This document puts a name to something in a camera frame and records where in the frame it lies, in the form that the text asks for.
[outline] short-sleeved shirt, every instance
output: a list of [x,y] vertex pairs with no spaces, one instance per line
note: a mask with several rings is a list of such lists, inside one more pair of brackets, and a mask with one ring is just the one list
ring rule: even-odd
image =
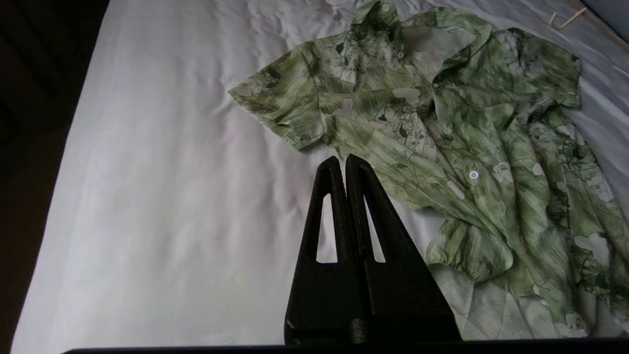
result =
[[564,112],[578,80],[577,57],[522,30],[449,8],[400,21],[376,1],[230,94],[293,147],[360,156],[395,199],[443,214],[429,265],[538,301],[548,336],[583,336],[577,284],[629,327],[629,229]]

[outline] bed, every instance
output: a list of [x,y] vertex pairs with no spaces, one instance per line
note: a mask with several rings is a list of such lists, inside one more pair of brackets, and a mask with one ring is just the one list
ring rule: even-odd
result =
[[[348,28],[355,1],[111,0],[67,138],[12,352],[283,343],[324,147],[295,151],[227,94],[307,40]],[[628,46],[578,0],[400,0],[519,27],[582,60],[571,117],[629,210]],[[442,218],[394,206],[422,256]],[[319,256],[333,258],[324,218]],[[596,336],[618,336],[584,299]]]

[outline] white bed sheet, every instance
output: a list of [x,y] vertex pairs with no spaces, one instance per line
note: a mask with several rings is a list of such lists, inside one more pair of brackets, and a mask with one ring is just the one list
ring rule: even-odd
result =
[[[629,210],[627,47],[591,14],[547,26],[578,1],[396,2],[402,18],[429,2],[468,9],[578,55],[583,107],[571,115]],[[346,30],[357,6],[110,1],[13,353],[283,342],[315,170],[332,151],[293,150],[226,91],[293,46]],[[440,216],[394,204],[423,253]]]

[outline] leaf pattern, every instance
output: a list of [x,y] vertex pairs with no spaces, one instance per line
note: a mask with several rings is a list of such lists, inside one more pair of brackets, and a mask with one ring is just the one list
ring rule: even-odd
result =
[[426,262],[506,292],[521,321],[524,304],[542,311],[542,336],[586,335],[577,283],[629,329],[629,225],[565,113],[581,104],[579,59],[491,28],[449,8],[401,22],[374,1],[348,32],[295,47],[230,94],[293,147],[356,154],[394,198],[443,214]]

